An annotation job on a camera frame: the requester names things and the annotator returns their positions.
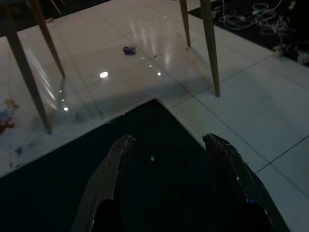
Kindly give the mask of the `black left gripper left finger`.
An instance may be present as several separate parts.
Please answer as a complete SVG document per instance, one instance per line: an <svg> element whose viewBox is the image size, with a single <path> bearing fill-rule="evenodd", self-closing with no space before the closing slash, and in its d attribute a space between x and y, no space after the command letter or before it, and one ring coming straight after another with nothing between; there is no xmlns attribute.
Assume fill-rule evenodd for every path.
<svg viewBox="0 0 309 232"><path fill-rule="evenodd" d="M136 139L125 135L116 140L103 162L89 178L81 198L72 232L120 232L121 217L114 201L123 159L129 158Z"/></svg>

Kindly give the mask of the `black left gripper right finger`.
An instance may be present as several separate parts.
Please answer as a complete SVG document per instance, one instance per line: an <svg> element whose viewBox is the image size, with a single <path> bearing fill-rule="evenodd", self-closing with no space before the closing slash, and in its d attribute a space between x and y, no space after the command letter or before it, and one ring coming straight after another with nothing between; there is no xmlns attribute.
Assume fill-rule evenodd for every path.
<svg viewBox="0 0 309 232"><path fill-rule="evenodd" d="M214 232L287 232L289 228L260 178L229 141L203 136Z"/></svg>

